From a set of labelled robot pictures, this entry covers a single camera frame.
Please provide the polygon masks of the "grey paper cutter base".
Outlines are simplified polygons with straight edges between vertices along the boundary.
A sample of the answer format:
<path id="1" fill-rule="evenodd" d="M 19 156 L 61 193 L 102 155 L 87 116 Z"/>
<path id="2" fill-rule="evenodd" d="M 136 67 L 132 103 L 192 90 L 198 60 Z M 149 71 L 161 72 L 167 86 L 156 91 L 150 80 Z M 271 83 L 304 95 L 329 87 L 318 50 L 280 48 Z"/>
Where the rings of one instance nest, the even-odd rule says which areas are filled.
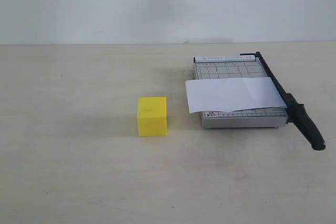
<path id="1" fill-rule="evenodd" d="M 195 80 L 268 77 L 264 64 L 254 53 L 194 57 L 193 69 Z M 257 108 L 234 112 L 202 111 L 200 118 L 205 129 L 278 128 L 285 126 L 288 116 L 283 108 Z"/>

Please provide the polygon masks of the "yellow foam cube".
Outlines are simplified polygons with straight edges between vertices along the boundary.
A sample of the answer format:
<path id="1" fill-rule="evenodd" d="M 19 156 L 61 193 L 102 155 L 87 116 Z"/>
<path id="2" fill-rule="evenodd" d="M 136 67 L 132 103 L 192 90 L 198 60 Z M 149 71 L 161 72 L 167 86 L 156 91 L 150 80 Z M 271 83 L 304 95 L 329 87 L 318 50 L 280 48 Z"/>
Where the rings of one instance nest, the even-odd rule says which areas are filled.
<path id="1" fill-rule="evenodd" d="M 139 136 L 167 135 L 167 98 L 140 97 L 138 99 Z"/>

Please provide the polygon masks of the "white paper sheet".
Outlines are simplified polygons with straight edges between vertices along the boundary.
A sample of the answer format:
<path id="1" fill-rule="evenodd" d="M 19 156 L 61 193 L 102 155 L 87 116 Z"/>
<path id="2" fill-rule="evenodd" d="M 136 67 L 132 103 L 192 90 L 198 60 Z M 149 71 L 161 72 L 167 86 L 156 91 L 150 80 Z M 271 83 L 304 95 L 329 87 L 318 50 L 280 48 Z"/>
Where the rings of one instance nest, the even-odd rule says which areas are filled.
<path id="1" fill-rule="evenodd" d="M 287 107 L 270 77 L 189 80 L 185 84 L 189 113 Z"/>

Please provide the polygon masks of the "black cutter blade lever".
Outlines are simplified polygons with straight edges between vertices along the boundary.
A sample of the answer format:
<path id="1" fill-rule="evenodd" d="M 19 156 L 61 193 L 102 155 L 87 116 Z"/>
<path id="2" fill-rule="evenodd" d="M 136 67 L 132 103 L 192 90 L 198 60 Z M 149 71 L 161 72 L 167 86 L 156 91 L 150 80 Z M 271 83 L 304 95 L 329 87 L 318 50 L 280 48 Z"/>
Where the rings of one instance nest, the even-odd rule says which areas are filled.
<path id="1" fill-rule="evenodd" d="M 277 80 L 260 52 L 242 53 L 240 56 L 255 56 L 259 59 L 268 77 L 271 78 L 283 101 L 287 105 L 287 123 L 293 123 L 301 134 L 311 144 L 315 151 L 322 151 L 326 148 L 325 141 L 313 120 L 309 117 L 302 103 L 298 103 L 291 93 L 287 93 Z"/>

